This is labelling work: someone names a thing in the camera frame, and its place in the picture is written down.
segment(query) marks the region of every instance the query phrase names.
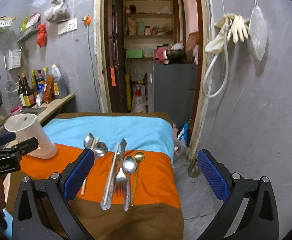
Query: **metal fork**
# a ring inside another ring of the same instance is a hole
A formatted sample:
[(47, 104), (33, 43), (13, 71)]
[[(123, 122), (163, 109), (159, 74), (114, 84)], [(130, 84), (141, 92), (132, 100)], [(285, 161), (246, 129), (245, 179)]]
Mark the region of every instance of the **metal fork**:
[(126, 148), (126, 140), (122, 139), (120, 142), (120, 168), (119, 173), (117, 174), (115, 178), (115, 192), (120, 195), (124, 195), (125, 192), (125, 184), (127, 181), (127, 177), (123, 172), (123, 159), (124, 159), (124, 153)]

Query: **wheel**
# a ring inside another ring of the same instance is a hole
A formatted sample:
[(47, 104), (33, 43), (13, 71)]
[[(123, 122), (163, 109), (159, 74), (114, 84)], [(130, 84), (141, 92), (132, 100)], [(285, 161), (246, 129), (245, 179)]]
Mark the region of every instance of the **wheel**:
[(198, 167), (197, 159), (193, 160), (188, 167), (188, 176), (196, 178), (199, 176), (201, 169)]

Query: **gray wall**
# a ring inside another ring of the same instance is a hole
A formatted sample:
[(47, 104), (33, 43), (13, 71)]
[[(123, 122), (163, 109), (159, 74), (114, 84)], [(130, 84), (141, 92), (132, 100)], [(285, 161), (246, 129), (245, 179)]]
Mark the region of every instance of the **gray wall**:
[[(8, 100), (4, 85), (7, 82), (6, 72), (3, 66), (3, 54), (8, 55), (9, 49), (17, 49), (17, 35), (19, 34), (21, 23), (25, 15), (31, 16), (34, 12), (41, 13), (41, 22), (46, 22), (47, 46), (40, 48), (36, 43), (36, 35), (22, 42), (25, 53), (25, 66), (21, 70), (11, 70), (11, 80), (17, 81), (16, 76), (25, 70), (30, 77), (31, 69), (43, 69), (56, 63), (65, 78), (67, 88), (70, 93), (76, 94), (76, 100), (71, 101), (68, 111), (90, 111), (99, 112), (96, 92), (93, 83), (93, 67), (88, 50), (88, 31), (81, 19), (86, 15), (93, 15), (93, 0), (66, 0), (70, 9), (71, 18), (78, 18), (78, 29), (63, 35), (57, 35), (57, 25), (48, 23), (43, 15), (44, 11), (51, 6), (51, 0), (34, 7), (35, 0), (1, 0), (0, 16), (16, 16), (8, 35), (0, 34), (0, 87), (3, 94), (3, 107), (9, 113), (11, 103)], [(90, 26), (90, 46), (93, 62), (94, 56), (93, 25)]]
[[(228, 45), (228, 86), (209, 101), (198, 150), (207, 148), (245, 178), (270, 178), (282, 239), (292, 227), (292, 2), (257, 1), (268, 28), (266, 53), (258, 62), (250, 41)], [(213, 0), (214, 21), (224, 12), (249, 18), (253, 7), (254, 0)], [(217, 62), (216, 87), (222, 71)]]

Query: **gold spoon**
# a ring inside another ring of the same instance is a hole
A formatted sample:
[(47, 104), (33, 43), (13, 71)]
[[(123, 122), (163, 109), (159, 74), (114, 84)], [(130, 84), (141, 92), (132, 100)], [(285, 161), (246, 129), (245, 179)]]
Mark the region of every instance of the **gold spoon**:
[(133, 193), (132, 193), (132, 199), (130, 201), (130, 206), (134, 205), (134, 198), (135, 198), (135, 191), (136, 191), (136, 184), (137, 184), (137, 177), (138, 177), (138, 171), (139, 171), (139, 163), (141, 163), (145, 159), (145, 154), (142, 152), (137, 152), (133, 156), (137, 162), (137, 171), (136, 171), (136, 176), (135, 176), (135, 181), (134, 181), (134, 186), (133, 186)]

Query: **floor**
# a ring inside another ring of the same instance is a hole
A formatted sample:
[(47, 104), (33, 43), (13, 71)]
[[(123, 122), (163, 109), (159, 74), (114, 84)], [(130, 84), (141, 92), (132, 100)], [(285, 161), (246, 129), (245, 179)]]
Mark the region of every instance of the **floor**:
[(202, 173), (197, 178), (188, 176), (188, 166), (185, 157), (179, 158), (174, 164), (174, 180), (184, 215), (183, 240), (195, 240), (215, 217), (223, 202), (216, 199)]

